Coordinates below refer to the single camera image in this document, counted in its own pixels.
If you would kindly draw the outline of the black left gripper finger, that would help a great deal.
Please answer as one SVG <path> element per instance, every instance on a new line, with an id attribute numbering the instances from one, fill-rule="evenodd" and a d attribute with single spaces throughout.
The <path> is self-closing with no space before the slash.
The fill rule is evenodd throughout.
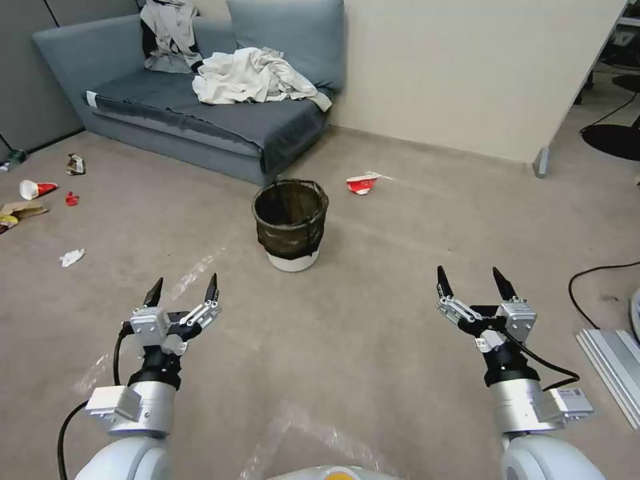
<path id="1" fill-rule="evenodd" d="M 143 308 L 158 306 L 161 298 L 162 287 L 163 287 L 163 278 L 159 278 L 157 282 L 152 286 L 152 288 L 148 290 L 144 298 L 144 301 L 142 303 Z"/>
<path id="2" fill-rule="evenodd" d="M 217 274 L 214 273 L 210 279 L 205 300 L 188 314 L 179 320 L 180 326 L 192 327 L 198 324 L 201 328 L 207 328 L 218 317 L 221 308 L 218 302 L 219 288 Z"/>

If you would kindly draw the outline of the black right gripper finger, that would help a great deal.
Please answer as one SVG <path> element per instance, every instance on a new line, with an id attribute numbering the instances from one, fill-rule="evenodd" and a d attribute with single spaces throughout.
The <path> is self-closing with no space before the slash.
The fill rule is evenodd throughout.
<path id="1" fill-rule="evenodd" d="M 437 267 L 436 288 L 439 296 L 436 308 L 448 318 L 448 320 L 454 324 L 459 324 L 461 321 L 466 324 L 476 322 L 476 312 L 454 296 L 446 272 L 441 265 Z"/>
<path id="2" fill-rule="evenodd" d="M 504 302 L 515 302 L 520 300 L 511 282 L 496 267 L 493 268 L 493 277 L 499 294 Z"/>

